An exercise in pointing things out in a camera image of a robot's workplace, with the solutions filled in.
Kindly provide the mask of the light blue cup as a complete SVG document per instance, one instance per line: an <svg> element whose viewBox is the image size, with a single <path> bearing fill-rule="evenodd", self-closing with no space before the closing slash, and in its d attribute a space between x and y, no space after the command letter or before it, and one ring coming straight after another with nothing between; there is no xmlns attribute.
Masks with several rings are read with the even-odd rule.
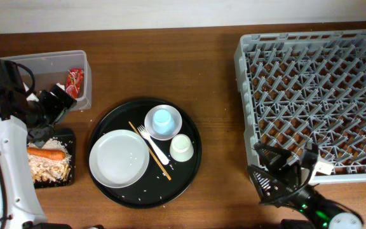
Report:
<svg viewBox="0 0 366 229"><path fill-rule="evenodd" d="M168 135L173 131L175 122L171 113L166 109L157 110L152 117L152 127L161 135Z"/></svg>

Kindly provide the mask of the white cup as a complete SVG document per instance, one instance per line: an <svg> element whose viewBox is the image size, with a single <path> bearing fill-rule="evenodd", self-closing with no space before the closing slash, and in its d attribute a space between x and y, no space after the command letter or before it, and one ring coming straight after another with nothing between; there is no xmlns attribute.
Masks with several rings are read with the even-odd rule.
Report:
<svg viewBox="0 0 366 229"><path fill-rule="evenodd" d="M171 141L170 155L178 162L186 162L194 155L192 141L185 134L177 134Z"/></svg>

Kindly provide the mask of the rice and food scraps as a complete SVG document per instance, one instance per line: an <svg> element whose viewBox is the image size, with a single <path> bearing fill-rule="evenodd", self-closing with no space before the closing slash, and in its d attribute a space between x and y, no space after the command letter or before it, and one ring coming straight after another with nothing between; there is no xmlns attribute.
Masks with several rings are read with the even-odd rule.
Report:
<svg viewBox="0 0 366 229"><path fill-rule="evenodd" d="M58 183L68 181L71 173L72 156L65 148L67 145L57 138L51 138L41 147L34 143L28 143L28 148L60 150L65 153L64 160L49 160L40 156L28 154L28 163L34 183L48 182Z"/></svg>

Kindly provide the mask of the red snack wrapper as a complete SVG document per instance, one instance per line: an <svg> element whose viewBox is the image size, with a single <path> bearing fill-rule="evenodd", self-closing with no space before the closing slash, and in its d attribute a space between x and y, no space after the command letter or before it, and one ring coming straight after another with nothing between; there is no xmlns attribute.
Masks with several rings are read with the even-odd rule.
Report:
<svg viewBox="0 0 366 229"><path fill-rule="evenodd" d="M73 98L77 99L80 87L84 81L84 71L82 69L68 70L65 91Z"/></svg>

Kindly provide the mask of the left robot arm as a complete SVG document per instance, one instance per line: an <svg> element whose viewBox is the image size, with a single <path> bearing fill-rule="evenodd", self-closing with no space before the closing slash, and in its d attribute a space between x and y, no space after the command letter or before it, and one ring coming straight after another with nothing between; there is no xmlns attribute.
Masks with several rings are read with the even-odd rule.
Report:
<svg viewBox="0 0 366 229"><path fill-rule="evenodd" d="M76 105L65 90L53 85L38 100L28 97L19 70L22 64L0 59L0 228L67 228L50 223L37 199L27 158L27 142L50 134L54 124Z"/></svg>

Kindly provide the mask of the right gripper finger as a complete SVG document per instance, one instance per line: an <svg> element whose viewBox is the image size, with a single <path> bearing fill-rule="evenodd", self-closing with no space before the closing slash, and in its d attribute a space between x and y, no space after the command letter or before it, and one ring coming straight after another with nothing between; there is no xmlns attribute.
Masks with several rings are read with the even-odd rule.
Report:
<svg viewBox="0 0 366 229"><path fill-rule="evenodd" d="M288 158L292 156L292 152L287 149L269 146L261 142L254 144L254 149L261 163L266 167L283 167L287 164Z"/></svg>
<svg viewBox="0 0 366 229"><path fill-rule="evenodd" d="M312 142L306 143L303 151L303 167L308 169L312 175L317 172L330 175L334 169L334 165L319 154L318 145Z"/></svg>

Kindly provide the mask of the orange carrot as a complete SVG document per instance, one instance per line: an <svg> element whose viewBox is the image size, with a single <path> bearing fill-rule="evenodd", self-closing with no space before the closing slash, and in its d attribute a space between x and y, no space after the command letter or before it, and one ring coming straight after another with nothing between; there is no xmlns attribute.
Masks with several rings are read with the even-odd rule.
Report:
<svg viewBox="0 0 366 229"><path fill-rule="evenodd" d="M43 158L47 158L49 160L64 160L65 159L65 153L60 150L28 148L27 152L30 155L40 156Z"/></svg>

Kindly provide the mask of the white plate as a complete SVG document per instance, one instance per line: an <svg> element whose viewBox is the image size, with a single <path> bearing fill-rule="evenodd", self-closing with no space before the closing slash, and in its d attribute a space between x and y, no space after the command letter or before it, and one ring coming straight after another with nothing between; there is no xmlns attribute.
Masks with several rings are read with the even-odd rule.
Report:
<svg viewBox="0 0 366 229"><path fill-rule="evenodd" d="M149 159L149 148L141 136L130 130L113 130L95 142L88 162L100 184L125 188L144 175Z"/></svg>

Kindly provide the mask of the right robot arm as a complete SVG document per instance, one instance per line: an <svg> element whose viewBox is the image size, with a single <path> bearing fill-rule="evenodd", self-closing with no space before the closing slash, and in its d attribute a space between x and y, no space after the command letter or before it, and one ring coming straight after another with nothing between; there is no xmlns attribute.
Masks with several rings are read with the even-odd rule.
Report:
<svg viewBox="0 0 366 229"><path fill-rule="evenodd" d="M356 211L325 198L309 182L317 172L326 173L330 163L321 158L318 146L305 145L299 162L288 163L292 152L258 142L254 150L264 168L247 167L262 205L286 207L300 212L305 221L284 219L282 228L363 228Z"/></svg>

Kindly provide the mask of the white tissue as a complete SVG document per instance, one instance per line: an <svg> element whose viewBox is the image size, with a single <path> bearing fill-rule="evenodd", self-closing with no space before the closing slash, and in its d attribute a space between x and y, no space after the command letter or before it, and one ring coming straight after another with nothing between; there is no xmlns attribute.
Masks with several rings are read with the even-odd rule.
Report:
<svg viewBox="0 0 366 229"><path fill-rule="evenodd" d="M35 90L31 90L31 87L26 83L23 83L25 92L27 93L26 98L28 101L35 102L54 102L64 101L68 94L64 89L63 85L54 84L49 90L40 90L39 93Z"/></svg>

